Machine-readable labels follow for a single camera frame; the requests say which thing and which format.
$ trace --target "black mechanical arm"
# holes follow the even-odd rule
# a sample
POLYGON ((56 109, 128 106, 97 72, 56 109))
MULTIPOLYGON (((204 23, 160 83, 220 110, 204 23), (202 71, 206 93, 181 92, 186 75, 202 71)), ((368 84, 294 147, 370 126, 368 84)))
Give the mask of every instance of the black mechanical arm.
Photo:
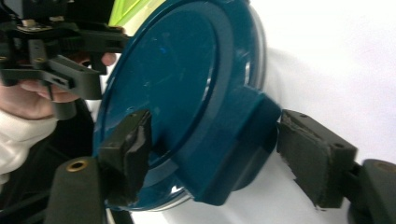
MULTIPOLYGON (((68 21, 68 0, 2 0, 0 7, 11 21, 0 23, 0 78, 5 86, 21 79, 38 79, 51 93, 51 85, 87 100, 101 99, 101 63, 105 52, 120 53, 129 37, 103 23, 68 21), (92 69, 67 58, 87 52, 92 69)), ((53 104, 57 119, 76 114, 74 103, 53 104)))

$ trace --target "glossy blue surface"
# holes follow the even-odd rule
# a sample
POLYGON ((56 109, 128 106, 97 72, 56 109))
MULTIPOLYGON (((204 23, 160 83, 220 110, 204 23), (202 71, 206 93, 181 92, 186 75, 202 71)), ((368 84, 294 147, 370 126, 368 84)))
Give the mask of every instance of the glossy blue surface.
POLYGON ((246 1, 166 1, 143 24, 108 81, 95 153, 128 114, 152 113, 150 170, 129 210, 181 196, 221 205, 250 183, 276 142, 280 109, 255 88, 260 30, 246 1))

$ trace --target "person's arm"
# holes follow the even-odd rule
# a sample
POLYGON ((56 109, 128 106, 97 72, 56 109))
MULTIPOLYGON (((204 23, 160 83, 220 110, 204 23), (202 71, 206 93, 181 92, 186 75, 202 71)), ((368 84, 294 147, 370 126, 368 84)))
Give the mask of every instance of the person's arm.
POLYGON ((29 148, 49 136, 56 119, 28 120, 0 110, 0 191, 9 172, 26 160, 29 148))

